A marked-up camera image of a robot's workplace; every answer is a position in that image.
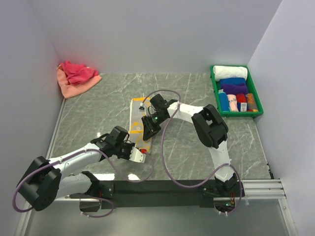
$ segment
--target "white wall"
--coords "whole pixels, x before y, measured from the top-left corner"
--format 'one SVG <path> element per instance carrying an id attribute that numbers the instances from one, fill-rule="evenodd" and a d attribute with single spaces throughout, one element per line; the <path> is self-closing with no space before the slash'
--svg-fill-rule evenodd
<path id="1" fill-rule="evenodd" d="M 58 55 L 26 0 L 1 1 L 0 22 L 0 229 L 11 236 L 21 215 L 13 191 L 31 161 L 46 155 L 62 99 Z"/>
<path id="2" fill-rule="evenodd" d="M 283 0 L 249 68 L 264 115 L 257 128 L 300 235 L 314 235 L 315 1 Z"/>
<path id="3" fill-rule="evenodd" d="M 101 72 L 247 64 L 281 0 L 29 0 L 62 60 Z"/>

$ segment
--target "red object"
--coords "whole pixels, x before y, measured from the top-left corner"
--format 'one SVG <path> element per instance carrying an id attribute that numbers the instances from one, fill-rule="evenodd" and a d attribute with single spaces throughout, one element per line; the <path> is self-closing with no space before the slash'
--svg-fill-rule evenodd
<path id="1" fill-rule="evenodd" d="M 63 71 L 67 76 L 67 80 L 72 85 L 82 85 L 86 83 L 89 79 L 98 75 L 98 71 L 84 64 L 72 64 L 69 61 L 61 63 Z"/>
<path id="2" fill-rule="evenodd" d="M 238 95 L 236 95 L 236 100 L 237 100 L 237 102 L 239 102 L 239 103 L 242 103 L 242 102 L 247 102 L 246 101 L 246 97 L 245 97 L 245 95 L 244 94 L 238 94 Z"/>

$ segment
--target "gray floor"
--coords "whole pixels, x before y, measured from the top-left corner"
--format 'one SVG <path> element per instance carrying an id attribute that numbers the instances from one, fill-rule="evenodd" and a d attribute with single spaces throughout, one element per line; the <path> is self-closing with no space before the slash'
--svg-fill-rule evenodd
<path id="1" fill-rule="evenodd" d="M 278 200 L 242 201 L 228 217 L 211 208 L 119 208 L 105 218 L 80 215 L 79 203 L 33 212 L 26 236 L 287 236 Z"/>
<path id="2" fill-rule="evenodd" d="M 67 99 L 56 133 L 51 157 L 64 155 L 87 144 L 96 134 L 110 132 L 116 125 L 129 128 L 130 101 L 156 89 L 173 89 L 182 102 L 194 106 L 214 104 L 216 99 L 210 74 L 101 74 L 102 80 L 86 93 Z M 175 94 L 162 96 L 177 99 Z M 243 179 L 270 178 L 268 166 L 252 118 L 225 118 L 229 128 L 227 147 L 231 163 Z M 155 171 L 152 180 L 169 179 L 160 160 L 160 136 L 152 142 Z M 193 124 L 173 120 L 166 132 L 164 150 L 167 166 L 177 179 L 205 179 L 214 169 L 208 149 L 202 145 Z M 150 171 L 150 162 L 132 163 L 113 157 L 115 165 L 126 175 L 140 179 Z M 84 168 L 93 174 L 110 174 L 119 178 L 107 161 Z"/>

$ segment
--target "orange towel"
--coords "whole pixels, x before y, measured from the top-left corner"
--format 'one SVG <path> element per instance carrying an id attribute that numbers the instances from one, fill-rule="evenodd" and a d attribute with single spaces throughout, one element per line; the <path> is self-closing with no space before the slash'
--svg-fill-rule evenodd
<path id="1" fill-rule="evenodd" d="M 63 71 L 61 65 L 57 68 L 57 80 L 58 84 L 61 88 L 61 92 L 65 98 L 71 98 L 82 94 L 96 85 L 102 78 L 99 75 L 94 76 L 93 78 L 89 79 L 85 84 L 78 84 L 78 85 L 71 85 Z"/>

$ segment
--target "folded cloth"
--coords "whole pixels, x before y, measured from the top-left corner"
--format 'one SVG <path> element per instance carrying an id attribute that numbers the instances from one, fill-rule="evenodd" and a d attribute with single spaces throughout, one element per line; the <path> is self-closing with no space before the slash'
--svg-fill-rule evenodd
<path id="1" fill-rule="evenodd" d="M 65 63 L 62 62 L 61 66 L 67 75 L 69 83 L 73 85 L 82 85 L 98 75 L 97 70 L 86 67 L 84 64 L 72 64 L 66 61 Z"/>
<path id="2" fill-rule="evenodd" d="M 219 91 L 219 100 L 221 103 L 221 109 L 223 112 L 229 112 L 230 111 L 230 105 L 227 99 L 227 95 L 223 91 Z"/>
<path id="3" fill-rule="evenodd" d="M 237 94 L 248 94 L 248 88 L 245 84 L 240 84 L 240 85 L 222 85 L 221 89 L 223 89 L 223 91 L 226 94 L 233 94 L 233 95 L 237 95 Z"/>
<path id="4" fill-rule="evenodd" d="M 244 78 L 227 78 L 224 80 L 220 80 L 220 88 L 222 85 L 241 85 L 246 84 L 246 80 Z"/>
<path id="5" fill-rule="evenodd" d="M 215 65 L 213 67 L 213 73 L 215 74 L 215 80 L 220 81 L 226 78 L 244 78 L 247 79 L 247 69 L 242 66 L 222 66 Z"/>
<path id="6" fill-rule="evenodd" d="M 228 99 L 231 111 L 238 112 L 236 96 L 233 94 L 228 94 L 227 99 Z"/>
<path id="7" fill-rule="evenodd" d="M 238 94 L 236 95 L 237 100 L 237 109 L 241 111 L 241 103 L 246 103 L 246 97 L 244 94 Z"/>
<path id="8" fill-rule="evenodd" d="M 253 112 L 258 112 L 256 101 L 252 93 L 246 94 L 247 108 Z"/>
<path id="9" fill-rule="evenodd" d="M 61 88 L 61 92 L 65 98 L 70 98 L 82 94 L 96 85 L 102 78 L 99 75 L 94 76 L 83 85 L 71 85 L 67 80 L 63 67 L 57 68 L 57 80 Z"/>

